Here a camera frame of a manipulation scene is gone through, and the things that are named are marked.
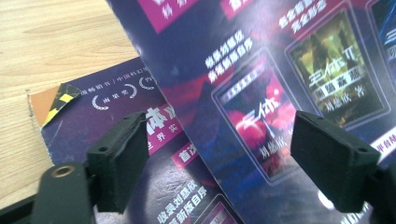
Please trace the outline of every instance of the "wood grain surface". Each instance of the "wood grain surface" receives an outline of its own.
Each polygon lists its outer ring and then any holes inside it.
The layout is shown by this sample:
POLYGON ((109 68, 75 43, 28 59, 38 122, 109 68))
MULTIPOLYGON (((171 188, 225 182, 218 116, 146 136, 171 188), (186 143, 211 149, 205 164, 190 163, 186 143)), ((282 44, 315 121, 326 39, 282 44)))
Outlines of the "wood grain surface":
POLYGON ((134 57, 105 0, 0 1, 0 209, 51 167, 28 95, 134 57))

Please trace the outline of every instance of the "book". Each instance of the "book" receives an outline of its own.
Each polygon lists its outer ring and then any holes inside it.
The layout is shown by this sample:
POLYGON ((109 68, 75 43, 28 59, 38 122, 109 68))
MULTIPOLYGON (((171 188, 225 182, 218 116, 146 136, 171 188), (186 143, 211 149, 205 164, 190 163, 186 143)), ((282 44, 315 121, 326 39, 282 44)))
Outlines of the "book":
POLYGON ((241 222, 139 58, 30 98, 36 114, 40 103, 50 107, 41 134, 54 164, 84 162, 117 121, 147 111, 145 169, 125 212, 95 213, 97 223, 241 222), (57 96, 51 107, 43 98, 48 95, 57 96))
POLYGON ((368 222, 367 204, 335 211, 290 139, 303 110, 396 162, 393 1, 107 1, 244 222, 368 222))

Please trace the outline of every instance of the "wooden table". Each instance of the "wooden table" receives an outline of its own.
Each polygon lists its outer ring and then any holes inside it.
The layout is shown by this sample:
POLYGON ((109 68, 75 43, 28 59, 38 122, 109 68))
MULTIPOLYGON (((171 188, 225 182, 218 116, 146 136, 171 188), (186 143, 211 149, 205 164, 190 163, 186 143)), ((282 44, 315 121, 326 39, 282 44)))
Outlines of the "wooden table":
POLYGON ((0 209, 51 167, 28 95, 136 56, 105 0, 0 1, 0 209))

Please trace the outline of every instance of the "book cover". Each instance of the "book cover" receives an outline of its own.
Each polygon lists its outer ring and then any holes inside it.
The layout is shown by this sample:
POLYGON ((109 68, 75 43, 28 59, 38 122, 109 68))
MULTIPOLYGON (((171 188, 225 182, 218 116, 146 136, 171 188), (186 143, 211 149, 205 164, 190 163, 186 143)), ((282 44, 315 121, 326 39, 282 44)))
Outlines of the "book cover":
MULTIPOLYGON (((145 169, 125 212, 96 213, 98 223, 240 223, 139 58, 62 86, 79 90, 79 96, 53 115, 53 107, 63 102, 63 88, 58 94, 47 92, 59 96, 47 104, 51 119, 41 130, 54 164, 84 162, 88 149, 118 120, 147 112, 150 157, 145 169)), ((36 112, 39 98, 31 99, 36 112)))
POLYGON ((108 0, 246 223, 368 222, 369 206, 334 210, 290 156, 290 137, 303 110, 371 144, 380 166, 396 161, 386 2, 108 0))

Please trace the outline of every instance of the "purple book cover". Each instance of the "purple book cover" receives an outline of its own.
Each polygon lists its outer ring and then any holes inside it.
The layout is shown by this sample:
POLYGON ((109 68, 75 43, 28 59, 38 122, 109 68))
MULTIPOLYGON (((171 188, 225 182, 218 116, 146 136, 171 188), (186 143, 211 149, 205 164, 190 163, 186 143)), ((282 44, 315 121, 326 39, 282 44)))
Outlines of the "purple book cover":
POLYGON ((236 213, 140 59, 67 84, 80 89, 81 96, 41 132, 54 164, 84 162, 87 150, 130 113, 147 111, 149 118, 150 157, 134 194, 122 215, 96 213, 98 223, 196 223, 213 219, 210 214, 219 210, 219 203, 225 218, 219 223, 238 223, 236 213))
POLYGON ((108 2, 243 221, 368 222, 334 210, 290 139, 304 110, 396 161, 393 1, 108 2))

